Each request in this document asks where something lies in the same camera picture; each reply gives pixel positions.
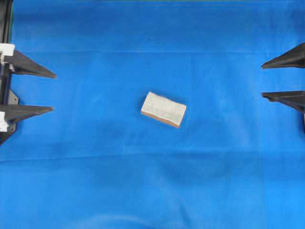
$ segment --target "white clip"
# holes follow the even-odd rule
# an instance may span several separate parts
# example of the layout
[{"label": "white clip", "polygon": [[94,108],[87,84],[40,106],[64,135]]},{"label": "white clip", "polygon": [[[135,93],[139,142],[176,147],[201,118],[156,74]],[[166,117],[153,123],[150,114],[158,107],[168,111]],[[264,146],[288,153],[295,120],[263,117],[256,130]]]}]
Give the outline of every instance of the white clip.
[{"label": "white clip", "polygon": [[6,63],[4,61],[4,56],[13,56],[14,51],[15,51],[14,44],[0,43],[0,53],[1,53],[0,61],[2,65]]},{"label": "white clip", "polygon": [[8,131],[8,123],[4,119],[5,112],[0,111],[0,132],[7,132]]}]

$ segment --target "black triangular bracket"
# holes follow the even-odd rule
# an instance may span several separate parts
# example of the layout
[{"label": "black triangular bracket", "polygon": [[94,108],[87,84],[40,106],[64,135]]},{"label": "black triangular bracket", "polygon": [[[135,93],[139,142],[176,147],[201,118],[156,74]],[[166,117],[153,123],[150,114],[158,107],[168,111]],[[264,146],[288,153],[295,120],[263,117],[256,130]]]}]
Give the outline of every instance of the black triangular bracket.
[{"label": "black triangular bracket", "polygon": [[305,43],[262,65],[263,69],[289,67],[305,68]]},{"label": "black triangular bracket", "polygon": [[270,102],[280,102],[305,114],[305,91],[262,93]]},{"label": "black triangular bracket", "polygon": [[14,44],[0,44],[0,61],[4,65],[10,65],[10,71],[14,74],[28,74],[47,78],[56,78],[56,75],[43,66],[38,65],[21,52],[15,50]]}]

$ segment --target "black metal frame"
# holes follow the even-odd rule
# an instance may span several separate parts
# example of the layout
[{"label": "black metal frame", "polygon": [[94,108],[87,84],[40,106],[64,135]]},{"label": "black metal frame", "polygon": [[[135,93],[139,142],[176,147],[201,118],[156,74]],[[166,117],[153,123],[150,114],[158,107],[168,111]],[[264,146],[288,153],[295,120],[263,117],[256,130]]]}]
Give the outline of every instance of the black metal frame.
[{"label": "black metal frame", "polygon": [[[9,43],[12,2],[13,0],[0,0],[0,43]],[[9,127],[7,131],[0,132],[0,145],[14,134],[17,122],[53,110],[52,107],[18,105],[18,97],[10,90],[12,73],[56,78],[54,73],[17,50],[13,51],[12,56],[3,56],[0,72],[0,112],[5,114],[4,121]]]},{"label": "black metal frame", "polygon": [[[262,65],[263,69],[289,67],[305,68],[305,43]],[[271,102],[283,103],[305,114],[305,91],[269,92],[262,93],[262,96]]]}]

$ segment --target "blue cloth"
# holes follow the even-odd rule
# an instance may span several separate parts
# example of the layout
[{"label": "blue cloth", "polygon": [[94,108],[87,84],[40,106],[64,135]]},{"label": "blue cloth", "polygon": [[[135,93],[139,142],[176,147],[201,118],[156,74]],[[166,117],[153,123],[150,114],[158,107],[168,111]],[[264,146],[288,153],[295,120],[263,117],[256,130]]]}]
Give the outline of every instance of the blue cloth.
[{"label": "blue cloth", "polygon": [[[54,106],[0,149],[0,228],[305,227],[302,116],[261,92],[302,69],[260,66],[305,41],[305,3],[15,0],[12,43],[58,75],[14,75]],[[140,114],[187,105],[180,129]]]}]

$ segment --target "blue fabric surface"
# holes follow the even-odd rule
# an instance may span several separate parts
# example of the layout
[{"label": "blue fabric surface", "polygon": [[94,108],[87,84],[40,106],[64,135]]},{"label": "blue fabric surface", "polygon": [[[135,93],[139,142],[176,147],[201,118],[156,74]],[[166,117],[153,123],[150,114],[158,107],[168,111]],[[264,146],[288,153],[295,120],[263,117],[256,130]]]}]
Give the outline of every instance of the blue fabric surface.
[{"label": "blue fabric surface", "polygon": [[[15,75],[54,106],[0,149],[0,228],[305,227],[302,116],[261,92],[302,69],[260,66],[305,41],[296,0],[15,0],[12,43],[58,75]],[[180,129],[140,114],[184,103]]]}]

